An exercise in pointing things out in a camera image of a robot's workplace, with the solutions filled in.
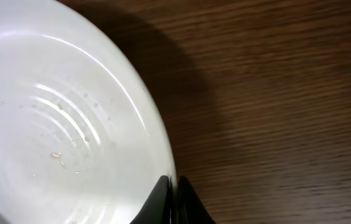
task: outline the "plate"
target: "plate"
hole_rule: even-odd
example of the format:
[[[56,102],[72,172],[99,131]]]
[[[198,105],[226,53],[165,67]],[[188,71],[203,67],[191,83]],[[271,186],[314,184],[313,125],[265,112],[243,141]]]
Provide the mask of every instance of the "plate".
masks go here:
[[[162,175],[161,117],[115,44],[58,2],[0,1],[0,215],[129,223]]]

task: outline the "brown wooden surface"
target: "brown wooden surface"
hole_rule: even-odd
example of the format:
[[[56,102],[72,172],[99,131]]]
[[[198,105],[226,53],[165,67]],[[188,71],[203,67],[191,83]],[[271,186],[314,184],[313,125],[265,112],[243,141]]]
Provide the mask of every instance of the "brown wooden surface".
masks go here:
[[[351,0],[63,0],[130,59],[217,223],[351,223]]]

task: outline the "white plate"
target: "white plate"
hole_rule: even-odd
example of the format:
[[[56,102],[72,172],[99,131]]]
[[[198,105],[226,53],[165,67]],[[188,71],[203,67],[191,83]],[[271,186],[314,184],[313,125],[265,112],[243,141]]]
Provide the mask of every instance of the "white plate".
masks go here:
[[[0,214],[129,223],[161,175],[166,131],[111,40],[55,1],[0,1]]]

